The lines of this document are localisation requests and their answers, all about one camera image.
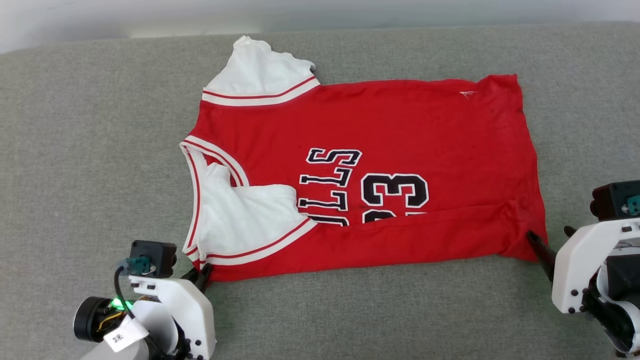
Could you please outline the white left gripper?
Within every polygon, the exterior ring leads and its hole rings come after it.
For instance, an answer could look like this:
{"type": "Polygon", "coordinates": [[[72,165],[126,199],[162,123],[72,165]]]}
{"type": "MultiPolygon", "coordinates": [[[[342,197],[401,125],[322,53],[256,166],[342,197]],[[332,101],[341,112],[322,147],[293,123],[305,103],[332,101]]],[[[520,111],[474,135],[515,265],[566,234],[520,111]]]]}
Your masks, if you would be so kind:
{"type": "Polygon", "coordinates": [[[197,360],[210,360],[217,346],[214,310],[205,296],[210,285],[212,264],[194,267],[192,282],[180,278],[153,278],[130,275],[134,292],[157,298],[171,317],[172,324],[180,328],[189,350],[197,360]]]}

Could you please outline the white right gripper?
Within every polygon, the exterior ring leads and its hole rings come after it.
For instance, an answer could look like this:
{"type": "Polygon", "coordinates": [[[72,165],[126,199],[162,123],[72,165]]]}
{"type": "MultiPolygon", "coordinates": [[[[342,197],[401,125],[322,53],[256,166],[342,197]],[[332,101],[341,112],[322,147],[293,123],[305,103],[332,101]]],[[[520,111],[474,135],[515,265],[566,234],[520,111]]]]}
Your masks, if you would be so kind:
{"type": "Polygon", "coordinates": [[[537,233],[529,230],[526,238],[548,280],[552,283],[551,301],[562,313],[578,310],[582,291],[622,240],[639,237],[637,219],[617,219],[578,228],[566,225],[569,238],[556,253],[537,233]]]}

